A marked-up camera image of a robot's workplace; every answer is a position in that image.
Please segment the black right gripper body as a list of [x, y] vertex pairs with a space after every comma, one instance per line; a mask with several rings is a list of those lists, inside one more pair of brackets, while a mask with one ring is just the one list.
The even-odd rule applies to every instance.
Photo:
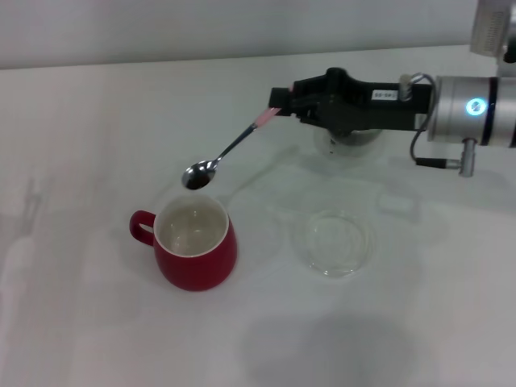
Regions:
[[318, 119], [338, 137], [373, 129], [414, 131], [417, 116], [430, 111], [432, 89], [428, 84], [414, 85], [411, 98], [402, 101], [387, 95], [399, 91], [398, 83], [358, 81], [338, 68], [328, 69], [325, 79]]

